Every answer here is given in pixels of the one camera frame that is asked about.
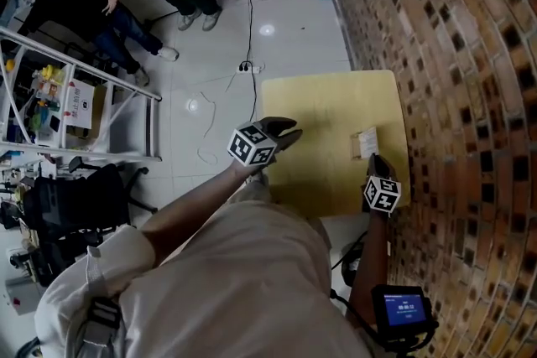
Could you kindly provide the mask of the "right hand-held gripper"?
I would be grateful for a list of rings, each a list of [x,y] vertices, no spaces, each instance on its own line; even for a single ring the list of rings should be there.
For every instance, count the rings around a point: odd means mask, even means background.
[[[376,210],[385,215],[391,215],[401,198],[402,184],[393,175],[394,168],[391,163],[376,153],[368,160],[369,173],[389,173],[387,176],[367,174],[366,183],[362,191],[362,210],[370,212]]]

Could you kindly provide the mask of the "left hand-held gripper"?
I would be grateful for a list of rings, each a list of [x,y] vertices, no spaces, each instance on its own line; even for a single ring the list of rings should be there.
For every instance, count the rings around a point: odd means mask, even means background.
[[[243,167],[263,167],[271,162],[276,153],[286,150],[300,139],[302,129],[280,136],[296,125],[297,121],[287,117],[265,117],[257,122],[245,122],[234,129],[227,151]]]

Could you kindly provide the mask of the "person's left forearm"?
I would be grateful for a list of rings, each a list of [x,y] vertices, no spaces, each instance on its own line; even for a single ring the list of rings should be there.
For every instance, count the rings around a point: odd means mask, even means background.
[[[259,171],[233,161],[221,173],[166,205],[141,227],[154,250],[154,265],[160,265],[184,245],[206,221]]]

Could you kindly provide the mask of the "person's right forearm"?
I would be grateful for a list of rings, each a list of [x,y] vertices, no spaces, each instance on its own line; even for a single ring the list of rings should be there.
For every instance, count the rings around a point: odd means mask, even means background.
[[[388,217],[384,212],[371,210],[368,233],[365,235],[362,257],[354,279],[350,305],[370,325],[376,324],[371,290],[387,283],[388,275]]]

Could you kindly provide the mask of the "yellow wooden table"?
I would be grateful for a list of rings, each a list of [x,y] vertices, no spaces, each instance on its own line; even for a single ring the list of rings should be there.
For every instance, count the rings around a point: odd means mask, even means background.
[[[263,114],[289,117],[301,138],[268,167],[274,199],[306,218],[356,214],[367,160],[352,160],[351,135],[377,128],[378,147],[410,203],[409,155],[394,73],[367,70],[266,80]]]

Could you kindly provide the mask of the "white power strip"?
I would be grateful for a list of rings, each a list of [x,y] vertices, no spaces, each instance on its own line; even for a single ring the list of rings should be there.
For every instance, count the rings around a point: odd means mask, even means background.
[[[251,61],[243,61],[237,67],[237,74],[250,74],[256,75],[260,74],[263,71],[263,66],[255,66]]]

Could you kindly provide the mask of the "black monitor with blue screen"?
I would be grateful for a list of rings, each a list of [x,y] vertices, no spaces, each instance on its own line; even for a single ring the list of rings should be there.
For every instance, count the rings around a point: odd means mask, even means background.
[[[386,352],[407,356],[428,345],[439,323],[418,286],[377,285],[371,291],[377,334]]]

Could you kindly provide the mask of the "person's beige shirt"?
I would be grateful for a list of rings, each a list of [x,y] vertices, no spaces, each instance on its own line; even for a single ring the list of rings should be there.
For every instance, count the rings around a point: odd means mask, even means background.
[[[373,358],[329,297],[330,258],[303,219],[248,184],[167,262],[123,226],[61,273],[34,316],[44,358],[76,358],[98,268],[121,358]]]

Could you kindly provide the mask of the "white paper sign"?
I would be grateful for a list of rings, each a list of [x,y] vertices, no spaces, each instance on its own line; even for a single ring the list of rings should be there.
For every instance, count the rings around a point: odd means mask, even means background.
[[[94,92],[94,86],[77,79],[70,80],[64,108],[67,126],[91,129]]]

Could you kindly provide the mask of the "white metal rack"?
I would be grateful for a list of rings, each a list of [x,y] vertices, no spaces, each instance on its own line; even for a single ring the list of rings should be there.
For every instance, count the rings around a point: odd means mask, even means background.
[[[37,136],[24,125],[23,108],[30,98],[32,74],[46,65],[66,66],[59,114],[50,115]],[[77,79],[95,87],[91,129],[65,124],[67,86]],[[109,75],[67,54],[0,27],[0,157],[81,156],[125,163],[159,162],[157,107],[162,98]]]

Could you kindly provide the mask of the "black office chair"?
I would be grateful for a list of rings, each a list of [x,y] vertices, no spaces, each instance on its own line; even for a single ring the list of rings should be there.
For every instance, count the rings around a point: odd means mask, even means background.
[[[76,170],[90,169],[91,173],[78,179],[39,177],[23,198],[23,221],[37,233],[38,249],[45,258],[63,266],[75,261],[86,246],[98,245],[107,233],[129,225],[131,205],[151,214],[157,212],[132,197],[134,185],[148,168],[137,169],[125,182],[122,166],[92,166],[79,157],[73,162]]]

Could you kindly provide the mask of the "assorted colourful shelf items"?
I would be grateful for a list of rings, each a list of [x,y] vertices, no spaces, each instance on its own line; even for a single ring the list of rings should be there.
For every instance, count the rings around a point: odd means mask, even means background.
[[[47,128],[49,116],[60,113],[66,76],[66,66],[56,65],[46,65],[32,74],[30,98],[23,108],[24,125],[30,135],[37,136]]]

